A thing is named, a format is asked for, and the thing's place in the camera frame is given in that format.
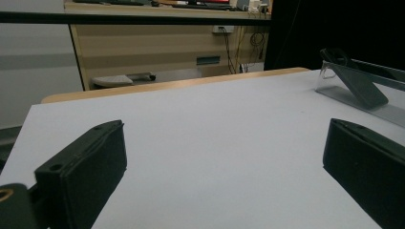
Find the tabletop surface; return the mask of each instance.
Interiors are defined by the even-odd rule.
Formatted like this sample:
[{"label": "tabletop surface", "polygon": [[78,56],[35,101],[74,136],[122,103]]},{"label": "tabletop surface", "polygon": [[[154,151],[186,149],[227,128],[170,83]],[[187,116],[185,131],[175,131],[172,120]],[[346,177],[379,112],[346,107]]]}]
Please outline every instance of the tabletop surface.
[{"label": "tabletop surface", "polygon": [[121,119],[128,169],[94,228],[379,228],[323,169],[331,118],[404,129],[314,91],[319,71],[32,106],[0,183]]}]

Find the keyboard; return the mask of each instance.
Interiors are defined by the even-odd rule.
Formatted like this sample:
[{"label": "keyboard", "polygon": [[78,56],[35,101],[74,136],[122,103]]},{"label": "keyboard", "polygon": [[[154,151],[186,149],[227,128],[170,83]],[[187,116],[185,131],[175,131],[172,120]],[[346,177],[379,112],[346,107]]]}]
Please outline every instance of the keyboard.
[{"label": "keyboard", "polygon": [[131,0],[74,0],[76,3],[111,4],[124,6],[143,6],[142,3]]},{"label": "keyboard", "polygon": [[195,9],[195,10],[229,10],[230,6],[206,6],[206,5],[172,5],[173,8]]}]

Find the white wall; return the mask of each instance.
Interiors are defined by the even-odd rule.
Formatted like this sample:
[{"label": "white wall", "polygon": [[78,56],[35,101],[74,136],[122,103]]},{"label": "white wall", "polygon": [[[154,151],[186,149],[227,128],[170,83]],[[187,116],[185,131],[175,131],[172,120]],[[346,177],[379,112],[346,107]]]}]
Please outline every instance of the white wall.
[{"label": "white wall", "polygon": [[[63,0],[2,0],[0,10],[63,13]],[[0,129],[22,125],[48,95],[78,91],[67,25],[0,24]]]}]

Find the wall socket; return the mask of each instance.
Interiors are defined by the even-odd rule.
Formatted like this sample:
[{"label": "wall socket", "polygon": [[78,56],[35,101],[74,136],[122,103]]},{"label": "wall socket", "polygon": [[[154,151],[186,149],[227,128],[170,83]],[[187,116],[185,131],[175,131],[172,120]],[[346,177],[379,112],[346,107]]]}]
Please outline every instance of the wall socket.
[{"label": "wall socket", "polygon": [[224,29],[226,30],[226,33],[231,33],[235,30],[235,26],[214,26],[212,28],[212,32],[213,33],[224,33],[224,31],[220,29],[221,27],[224,27]]}]

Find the white table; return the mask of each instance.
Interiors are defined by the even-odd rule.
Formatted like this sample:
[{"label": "white table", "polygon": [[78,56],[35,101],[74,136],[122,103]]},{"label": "white table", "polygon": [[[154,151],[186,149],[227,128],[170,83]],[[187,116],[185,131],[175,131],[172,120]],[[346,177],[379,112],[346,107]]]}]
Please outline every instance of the white table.
[{"label": "white table", "polygon": [[94,228],[379,226],[323,169],[332,117],[404,145],[405,130],[313,88],[319,71],[32,106],[0,184],[122,119],[128,170]]}]

